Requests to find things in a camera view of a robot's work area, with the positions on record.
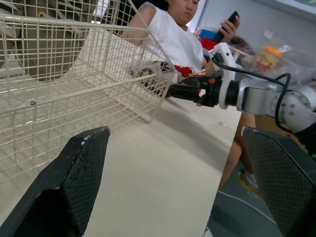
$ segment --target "plastic container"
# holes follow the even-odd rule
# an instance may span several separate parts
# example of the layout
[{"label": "plastic container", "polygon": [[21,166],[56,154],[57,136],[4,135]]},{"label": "plastic container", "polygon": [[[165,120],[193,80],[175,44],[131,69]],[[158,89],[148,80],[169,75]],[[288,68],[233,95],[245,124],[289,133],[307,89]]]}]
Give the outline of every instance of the plastic container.
[{"label": "plastic container", "polygon": [[202,38],[207,38],[209,40],[213,40],[215,35],[216,35],[215,32],[203,29],[203,30],[201,30],[201,32],[199,33],[198,36],[201,37],[201,39]]},{"label": "plastic container", "polygon": [[215,45],[217,45],[216,42],[214,42],[208,38],[202,38],[201,43],[202,43],[203,48],[205,48],[207,50],[211,50],[215,47]]}]

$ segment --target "cardboard box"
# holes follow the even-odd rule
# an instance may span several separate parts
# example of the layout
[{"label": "cardboard box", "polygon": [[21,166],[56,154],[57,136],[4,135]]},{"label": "cardboard box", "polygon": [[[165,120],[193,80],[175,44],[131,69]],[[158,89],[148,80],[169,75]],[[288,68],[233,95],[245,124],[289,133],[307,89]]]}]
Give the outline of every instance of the cardboard box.
[{"label": "cardboard box", "polygon": [[307,153],[306,149],[302,146],[301,143],[299,143],[298,139],[294,135],[287,133],[277,127],[275,120],[273,118],[269,116],[259,116],[259,115],[256,115],[255,117],[256,117],[257,128],[270,131],[270,132],[275,132],[277,134],[292,138],[292,140],[296,142],[301,147],[301,149]]}]

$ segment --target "blue object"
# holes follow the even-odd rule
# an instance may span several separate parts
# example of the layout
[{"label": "blue object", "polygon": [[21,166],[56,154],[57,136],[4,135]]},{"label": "blue object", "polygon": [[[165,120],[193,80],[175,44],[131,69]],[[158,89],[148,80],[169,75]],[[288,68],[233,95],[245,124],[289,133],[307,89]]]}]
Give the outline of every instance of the blue object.
[{"label": "blue object", "polygon": [[198,36],[201,38],[208,38],[209,40],[213,40],[216,32],[208,31],[208,30],[201,30]]}]

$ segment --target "black smartphone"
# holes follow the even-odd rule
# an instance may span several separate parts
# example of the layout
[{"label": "black smartphone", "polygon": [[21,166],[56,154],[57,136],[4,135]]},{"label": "black smartphone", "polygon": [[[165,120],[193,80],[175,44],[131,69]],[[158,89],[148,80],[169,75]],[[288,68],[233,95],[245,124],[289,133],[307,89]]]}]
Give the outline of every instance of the black smartphone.
[{"label": "black smartphone", "polygon": [[[234,11],[233,14],[228,18],[228,20],[230,22],[232,22],[233,24],[236,23],[236,16],[239,17],[238,12]],[[224,35],[222,34],[222,32],[218,31],[215,36],[214,36],[214,41],[219,43],[220,41],[222,41],[222,39],[224,38]]]}]

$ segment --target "hand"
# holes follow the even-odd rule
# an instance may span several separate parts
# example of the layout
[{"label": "hand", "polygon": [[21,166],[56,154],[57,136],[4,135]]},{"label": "hand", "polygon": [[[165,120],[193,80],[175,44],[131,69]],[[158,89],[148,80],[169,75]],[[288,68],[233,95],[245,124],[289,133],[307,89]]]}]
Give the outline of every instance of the hand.
[{"label": "hand", "polygon": [[216,73],[214,63],[212,60],[209,60],[208,63],[205,61],[204,71],[206,75]]},{"label": "hand", "polygon": [[222,42],[229,43],[236,35],[237,29],[240,26],[240,19],[238,16],[236,16],[235,24],[225,20],[223,23],[221,23],[221,25],[222,28],[220,28],[219,31],[224,35]]}]

